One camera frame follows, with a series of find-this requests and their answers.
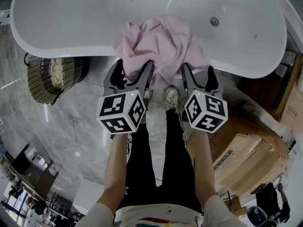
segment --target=pink cloth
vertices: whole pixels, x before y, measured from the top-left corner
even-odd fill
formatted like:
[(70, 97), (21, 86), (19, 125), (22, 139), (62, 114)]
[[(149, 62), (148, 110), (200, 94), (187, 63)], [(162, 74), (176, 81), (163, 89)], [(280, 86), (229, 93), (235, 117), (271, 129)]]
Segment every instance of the pink cloth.
[(181, 78), (181, 65), (189, 63), (193, 73), (207, 70), (210, 59), (198, 46), (189, 25), (176, 17), (159, 16), (141, 25), (123, 25), (113, 40), (113, 48), (123, 59), (126, 77), (134, 81), (142, 66), (154, 64), (150, 89), (164, 89)]

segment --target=white bathtub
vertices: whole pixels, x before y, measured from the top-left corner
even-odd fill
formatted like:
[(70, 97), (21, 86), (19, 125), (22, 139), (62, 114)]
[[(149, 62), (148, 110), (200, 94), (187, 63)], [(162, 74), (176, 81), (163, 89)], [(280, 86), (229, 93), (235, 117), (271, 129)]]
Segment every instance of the white bathtub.
[[(276, 0), (13, 0), (11, 28), (17, 43), (36, 56), (110, 56), (122, 24), (165, 14), (191, 25), (219, 70), (259, 78), (284, 54), (286, 25)], [(211, 17), (220, 20), (218, 27)]]

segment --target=tiled floor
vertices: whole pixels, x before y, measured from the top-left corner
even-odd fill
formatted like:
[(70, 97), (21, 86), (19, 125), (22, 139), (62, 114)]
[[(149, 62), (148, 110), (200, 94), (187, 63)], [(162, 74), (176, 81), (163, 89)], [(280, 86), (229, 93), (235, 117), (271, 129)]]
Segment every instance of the tiled floor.
[[(110, 138), (95, 119), (97, 101), (104, 93), (103, 80), (116, 57), (91, 58), (86, 78), (62, 95), (54, 106), (36, 103), (28, 90), (27, 68), (23, 51), (15, 42), (9, 26), (0, 27), (0, 136), (8, 152), (16, 157), (29, 142), (48, 155), (59, 170), (53, 190), (73, 199), (82, 177), (103, 182)], [(223, 97), (230, 105), (244, 105), (254, 112), (284, 140), (292, 135), (235, 85), (239, 78), (217, 72), (224, 85)], [(205, 84), (206, 74), (196, 75)], [(181, 80), (173, 82), (186, 93)], [(166, 121), (162, 105), (164, 92), (154, 92), (147, 113), (147, 127), (153, 166), (157, 179), (162, 178), (165, 158)]]

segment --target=woven basket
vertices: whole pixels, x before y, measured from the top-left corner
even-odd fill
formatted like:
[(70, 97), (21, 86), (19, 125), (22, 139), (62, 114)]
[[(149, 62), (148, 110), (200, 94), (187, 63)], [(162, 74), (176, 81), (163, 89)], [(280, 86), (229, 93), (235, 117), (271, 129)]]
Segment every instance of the woven basket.
[(63, 87), (56, 88), (52, 85), (49, 75), (51, 59), (31, 56), (27, 64), (27, 81), (33, 98), (42, 104), (53, 105), (59, 96), (81, 81), (89, 70), (86, 57), (62, 58)]

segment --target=bathtub drain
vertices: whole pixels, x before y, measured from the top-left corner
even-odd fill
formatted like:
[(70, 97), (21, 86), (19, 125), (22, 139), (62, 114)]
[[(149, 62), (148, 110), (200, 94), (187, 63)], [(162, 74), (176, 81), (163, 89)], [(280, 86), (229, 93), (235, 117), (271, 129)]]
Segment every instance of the bathtub drain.
[(209, 22), (213, 27), (218, 27), (220, 24), (220, 20), (218, 20), (216, 17), (211, 17)]

